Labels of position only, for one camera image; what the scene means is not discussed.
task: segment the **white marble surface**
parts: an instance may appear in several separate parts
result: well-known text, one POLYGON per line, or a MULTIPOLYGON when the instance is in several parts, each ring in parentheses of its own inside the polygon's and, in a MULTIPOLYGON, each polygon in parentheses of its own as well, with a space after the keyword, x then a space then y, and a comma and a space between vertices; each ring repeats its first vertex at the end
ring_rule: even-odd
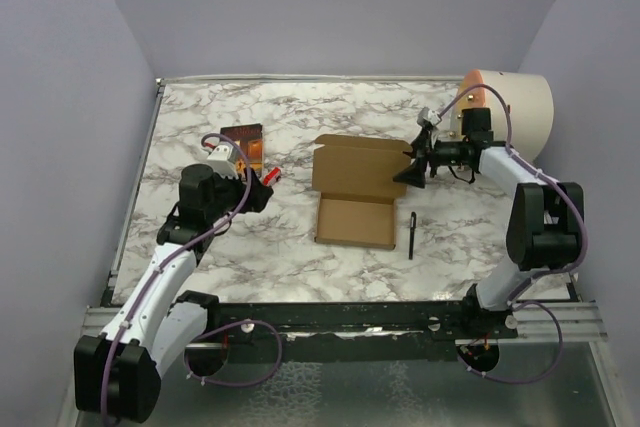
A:
MULTIPOLYGON (((462 298, 505 254, 511 202, 491 181, 473 186, 443 170, 398 202, 394 251, 313 242, 318 194, 313 140, 323 133, 402 138, 418 132, 427 105, 453 98, 453 83, 246 83, 168 85, 128 232, 113 302, 124 302, 147 268, 158 228, 177 201, 180 170, 206 154, 200 138, 261 122, 267 170, 278 166, 268 207, 236 218, 183 289, 223 301, 395 301, 462 298), (409 213, 418 215, 408 260, 409 213)), ((567 298, 566 278, 541 280, 525 297, 567 298)))

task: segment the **red object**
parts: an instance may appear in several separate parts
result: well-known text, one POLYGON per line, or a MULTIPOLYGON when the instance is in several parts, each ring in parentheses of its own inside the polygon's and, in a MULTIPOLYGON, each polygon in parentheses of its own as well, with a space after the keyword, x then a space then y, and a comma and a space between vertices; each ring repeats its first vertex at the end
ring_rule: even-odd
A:
POLYGON ((282 171, 278 167, 276 167, 271 172, 269 172, 262 183, 267 187, 271 187, 273 184, 280 180, 280 177, 282 177, 282 171))

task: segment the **gray wall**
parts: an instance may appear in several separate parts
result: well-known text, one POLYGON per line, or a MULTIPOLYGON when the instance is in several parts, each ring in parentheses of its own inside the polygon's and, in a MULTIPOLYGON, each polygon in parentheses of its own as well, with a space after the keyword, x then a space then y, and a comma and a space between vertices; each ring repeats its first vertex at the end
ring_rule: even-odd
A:
POLYGON ((551 84, 540 163, 580 182, 591 248, 580 284, 598 300, 640 421, 640 0, 557 0, 521 67, 551 84))
POLYGON ((0 0, 0 425, 50 426, 153 109, 113 0, 0 0))
POLYGON ((116 0, 157 76, 515 70, 554 0, 116 0))

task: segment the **book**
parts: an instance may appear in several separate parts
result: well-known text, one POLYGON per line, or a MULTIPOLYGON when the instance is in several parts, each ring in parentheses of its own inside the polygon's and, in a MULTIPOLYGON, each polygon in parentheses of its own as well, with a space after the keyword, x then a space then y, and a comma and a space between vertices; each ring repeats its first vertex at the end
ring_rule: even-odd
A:
MULTIPOLYGON (((233 125, 220 129, 222 135, 226 135, 240 146, 249 158, 251 168, 256 171, 258 178, 262 177, 264 170, 264 141, 262 138, 262 124, 233 125)), ((240 177, 244 178, 244 162, 238 159, 236 170, 240 177)))

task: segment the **open cardboard box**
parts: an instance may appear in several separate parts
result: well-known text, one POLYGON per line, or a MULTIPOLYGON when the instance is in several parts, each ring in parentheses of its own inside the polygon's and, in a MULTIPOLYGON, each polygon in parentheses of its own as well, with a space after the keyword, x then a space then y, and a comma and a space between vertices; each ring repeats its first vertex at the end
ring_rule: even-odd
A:
POLYGON ((409 166, 403 140, 324 134, 313 153, 312 187, 320 192, 315 241, 393 249, 395 200, 407 186, 393 176, 409 166))

